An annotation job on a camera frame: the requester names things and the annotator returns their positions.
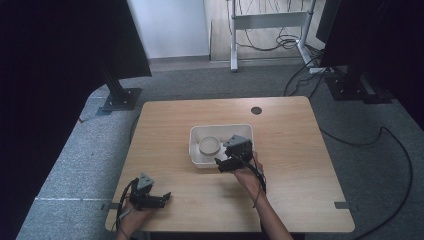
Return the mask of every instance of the person's right hand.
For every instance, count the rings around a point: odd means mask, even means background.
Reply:
[[[258,166],[258,169],[263,173],[264,169],[258,160],[258,154],[253,152],[253,159],[250,161],[250,164],[255,167],[255,162],[256,166]],[[240,185],[249,193],[249,196],[252,198],[252,200],[255,200],[258,196],[258,193],[262,190],[261,184],[252,170],[245,167],[242,169],[237,169],[233,173]]]

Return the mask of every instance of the person's left hand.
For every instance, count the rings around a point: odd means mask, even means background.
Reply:
[[[122,208],[122,212],[124,213],[129,209],[131,209],[130,212],[121,219],[118,239],[129,239],[134,232],[141,229],[146,220],[157,210],[154,208],[145,208],[143,211],[137,211],[130,201],[128,201],[128,198],[125,198],[125,205]]]

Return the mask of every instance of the white metal frame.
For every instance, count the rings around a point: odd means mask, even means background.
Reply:
[[[300,38],[297,48],[308,67],[314,67],[311,57],[306,52],[305,41],[308,36],[309,26],[311,25],[312,16],[314,14],[315,1],[312,0],[310,8],[307,12],[287,12],[262,15],[236,15],[236,0],[232,0],[231,15],[231,71],[237,72],[237,41],[236,30],[258,29],[258,28],[276,28],[276,27],[302,27],[302,37]]]

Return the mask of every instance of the white panel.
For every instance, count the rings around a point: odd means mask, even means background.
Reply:
[[[128,0],[147,58],[208,55],[201,0]]]

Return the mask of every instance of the person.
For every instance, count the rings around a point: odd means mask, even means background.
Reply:
[[[254,152],[253,161],[263,173],[263,165],[258,161],[257,153]],[[259,180],[255,174],[248,168],[237,169],[233,172],[240,185],[247,191],[254,202],[259,219],[271,240],[289,240],[293,239],[287,228],[284,226],[277,213],[272,208],[266,194],[261,189]],[[143,209],[136,211],[132,209],[129,201],[125,202],[123,211],[131,209],[129,213],[122,218],[120,228],[117,233],[118,240],[129,240],[131,235],[142,228],[143,224],[154,214],[157,209]]]

